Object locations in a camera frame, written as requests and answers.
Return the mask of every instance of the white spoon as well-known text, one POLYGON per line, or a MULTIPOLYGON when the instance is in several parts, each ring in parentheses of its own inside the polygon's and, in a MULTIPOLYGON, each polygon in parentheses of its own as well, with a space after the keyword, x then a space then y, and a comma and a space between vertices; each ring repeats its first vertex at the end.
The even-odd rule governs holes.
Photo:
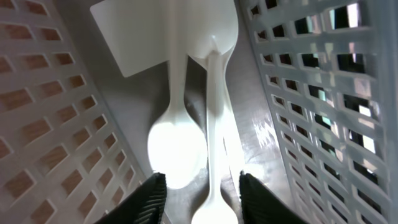
POLYGON ((183 101, 187 71, 185 6, 185 1, 179 0, 168 4, 170 104, 148 136, 152 170, 164 173, 171 189, 187 186, 206 166, 207 158, 205 135, 189 116, 183 101))
POLYGON ((225 68, 238 38, 238 17, 232 0, 188 1, 188 54, 208 70, 207 140, 210 191, 192 224, 238 223, 221 196, 220 153, 223 152, 225 68))

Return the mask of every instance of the plastic handle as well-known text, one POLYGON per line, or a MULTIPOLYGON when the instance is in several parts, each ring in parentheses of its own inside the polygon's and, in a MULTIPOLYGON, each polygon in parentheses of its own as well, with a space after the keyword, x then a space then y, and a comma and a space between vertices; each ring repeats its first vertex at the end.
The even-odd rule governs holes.
POLYGON ((207 141, 209 159, 209 197, 221 197, 220 153, 223 145, 222 114, 223 102, 223 58, 218 53, 211 53, 208 57, 207 73, 207 141))
POLYGON ((167 9, 170 108, 184 107, 185 76, 187 74, 187 38, 185 32, 185 1, 170 0, 167 9))

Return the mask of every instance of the spoon head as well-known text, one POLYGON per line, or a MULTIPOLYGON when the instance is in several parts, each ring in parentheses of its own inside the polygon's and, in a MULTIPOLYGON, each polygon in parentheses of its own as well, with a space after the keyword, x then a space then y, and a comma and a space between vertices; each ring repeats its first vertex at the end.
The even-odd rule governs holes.
POLYGON ((181 189, 206 167, 206 139, 188 114, 165 115, 149 131, 149 162, 152 170, 166 175, 167 187, 181 189))
POLYGON ((189 0, 188 54, 207 58, 212 51, 225 54, 238 39, 238 16, 231 0, 189 0))
POLYGON ((204 203, 193 215, 191 224, 238 224, 236 214, 224 200, 204 203))

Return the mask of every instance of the perforated basket wall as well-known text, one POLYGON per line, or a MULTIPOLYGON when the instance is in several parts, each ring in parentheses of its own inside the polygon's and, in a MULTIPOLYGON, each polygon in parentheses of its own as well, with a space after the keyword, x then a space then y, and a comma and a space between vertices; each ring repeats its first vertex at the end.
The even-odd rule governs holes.
POLYGON ((93 223, 144 180, 49 0, 0 0, 0 223, 93 223))
POLYGON ((397 223, 396 3, 240 3, 297 211, 397 223))

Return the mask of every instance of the plastic grid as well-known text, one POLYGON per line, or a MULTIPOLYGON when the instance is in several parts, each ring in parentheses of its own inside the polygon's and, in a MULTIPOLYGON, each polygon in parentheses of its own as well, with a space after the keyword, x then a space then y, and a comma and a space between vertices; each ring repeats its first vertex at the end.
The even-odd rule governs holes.
POLYGON ((0 223, 93 223, 145 177, 50 0, 0 0, 0 223))
POLYGON ((396 222, 392 2, 240 0, 297 211, 311 223, 396 222))

